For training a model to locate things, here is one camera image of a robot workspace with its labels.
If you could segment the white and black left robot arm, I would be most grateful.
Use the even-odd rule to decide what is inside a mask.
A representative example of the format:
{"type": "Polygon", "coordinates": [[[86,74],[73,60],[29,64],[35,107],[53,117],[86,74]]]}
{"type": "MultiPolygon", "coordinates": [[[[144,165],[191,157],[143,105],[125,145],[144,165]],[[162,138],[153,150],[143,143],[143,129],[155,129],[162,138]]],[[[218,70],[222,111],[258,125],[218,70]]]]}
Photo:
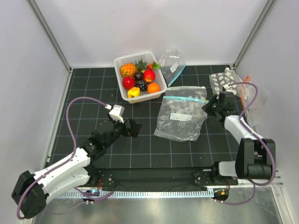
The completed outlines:
{"type": "Polygon", "coordinates": [[[53,199],[72,188],[97,185],[100,173],[95,162],[119,137],[136,138],[141,128],[133,119],[115,122],[110,131],[94,130],[91,137],[53,165],[33,173],[28,170],[21,173],[11,194],[17,204],[17,218],[37,216],[53,199]]]}

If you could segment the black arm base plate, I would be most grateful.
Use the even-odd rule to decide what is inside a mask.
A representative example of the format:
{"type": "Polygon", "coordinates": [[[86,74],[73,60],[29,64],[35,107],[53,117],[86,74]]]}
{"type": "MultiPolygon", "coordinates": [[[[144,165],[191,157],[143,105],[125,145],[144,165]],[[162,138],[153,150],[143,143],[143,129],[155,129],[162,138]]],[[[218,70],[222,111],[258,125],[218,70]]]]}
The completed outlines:
{"type": "Polygon", "coordinates": [[[210,167],[100,169],[104,188],[122,191],[166,191],[184,187],[237,186],[233,177],[221,176],[210,167]]]}

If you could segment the clear zip bag teal zipper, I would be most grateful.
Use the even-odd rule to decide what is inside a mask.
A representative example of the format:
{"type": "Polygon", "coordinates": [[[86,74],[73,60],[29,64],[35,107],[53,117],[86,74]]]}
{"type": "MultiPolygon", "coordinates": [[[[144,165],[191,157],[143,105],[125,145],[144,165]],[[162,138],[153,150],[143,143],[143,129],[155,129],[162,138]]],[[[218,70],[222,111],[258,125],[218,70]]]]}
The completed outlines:
{"type": "Polygon", "coordinates": [[[164,96],[154,135],[178,142],[196,141],[207,118],[205,99],[164,96]]]}

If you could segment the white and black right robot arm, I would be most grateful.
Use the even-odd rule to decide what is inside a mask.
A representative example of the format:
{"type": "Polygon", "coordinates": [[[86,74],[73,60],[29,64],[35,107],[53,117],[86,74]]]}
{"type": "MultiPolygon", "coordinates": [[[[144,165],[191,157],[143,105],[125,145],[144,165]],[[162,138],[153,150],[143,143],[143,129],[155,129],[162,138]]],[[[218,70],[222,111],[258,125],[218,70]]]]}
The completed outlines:
{"type": "Polygon", "coordinates": [[[213,165],[211,181],[223,184],[227,177],[248,180],[257,186],[266,186],[275,178],[276,144],[257,134],[234,109],[234,95],[220,91],[202,107],[203,111],[229,131],[239,144],[234,161],[217,161],[213,165]]]}

